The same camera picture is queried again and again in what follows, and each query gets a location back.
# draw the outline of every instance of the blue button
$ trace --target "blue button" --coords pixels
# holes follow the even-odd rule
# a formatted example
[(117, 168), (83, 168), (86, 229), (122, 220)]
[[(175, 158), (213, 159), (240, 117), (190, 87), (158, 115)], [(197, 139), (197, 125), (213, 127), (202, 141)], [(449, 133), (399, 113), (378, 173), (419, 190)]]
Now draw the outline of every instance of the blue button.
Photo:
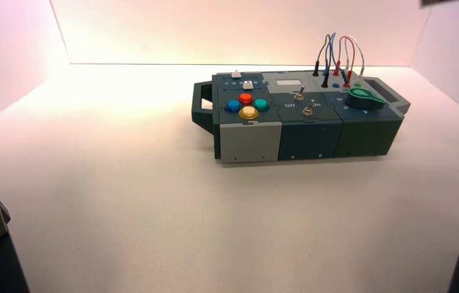
[(231, 113), (236, 113), (240, 110), (240, 102), (236, 99), (231, 99), (226, 103), (226, 107), (224, 109)]

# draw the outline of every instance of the white wire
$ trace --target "white wire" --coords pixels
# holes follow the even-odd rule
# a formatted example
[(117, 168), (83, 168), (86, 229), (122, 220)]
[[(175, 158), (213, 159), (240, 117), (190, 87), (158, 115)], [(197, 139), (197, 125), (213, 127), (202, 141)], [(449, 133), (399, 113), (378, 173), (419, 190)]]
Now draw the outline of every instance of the white wire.
[(357, 40), (353, 38), (351, 35), (347, 35), (348, 38), (351, 38), (353, 42), (356, 44), (357, 48), (359, 48), (359, 52), (361, 53), (361, 59), (363, 60), (363, 66), (361, 67), (361, 74), (359, 74), (359, 80), (363, 78), (363, 73), (364, 73), (364, 55), (363, 55), (363, 50), (361, 50), (361, 47), (359, 46), (359, 43), (357, 43)]
[(350, 63), (350, 58), (348, 57), (348, 47), (346, 47), (346, 40), (344, 40), (344, 51), (346, 52), (346, 67), (344, 68), (345, 71), (348, 71), (349, 63)]

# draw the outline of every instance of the handle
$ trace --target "handle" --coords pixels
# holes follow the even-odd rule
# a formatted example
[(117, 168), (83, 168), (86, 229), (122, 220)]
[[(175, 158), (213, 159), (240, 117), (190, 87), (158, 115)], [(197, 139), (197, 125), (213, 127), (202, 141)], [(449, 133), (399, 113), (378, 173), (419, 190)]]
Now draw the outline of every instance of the handle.
[(213, 134), (213, 110), (201, 108), (201, 99), (212, 101), (212, 82), (193, 84), (192, 121)]

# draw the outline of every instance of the green knob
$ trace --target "green knob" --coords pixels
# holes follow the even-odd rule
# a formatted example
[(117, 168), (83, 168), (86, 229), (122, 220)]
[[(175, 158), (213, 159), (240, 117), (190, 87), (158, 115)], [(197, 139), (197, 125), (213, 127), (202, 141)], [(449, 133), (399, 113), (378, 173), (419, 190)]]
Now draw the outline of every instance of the green knob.
[(369, 90), (356, 87), (348, 90), (345, 103), (352, 108), (376, 110), (382, 109), (386, 101), (383, 98), (378, 98)]

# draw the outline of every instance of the yellow button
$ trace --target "yellow button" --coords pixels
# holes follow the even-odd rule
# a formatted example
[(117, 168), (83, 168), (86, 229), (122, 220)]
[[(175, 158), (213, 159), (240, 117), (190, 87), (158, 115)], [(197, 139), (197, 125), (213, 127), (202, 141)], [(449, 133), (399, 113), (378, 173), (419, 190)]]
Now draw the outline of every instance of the yellow button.
[(244, 119), (255, 119), (258, 117), (258, 111), (251, 106), (245, 106), (239, 111), (239, 116)]

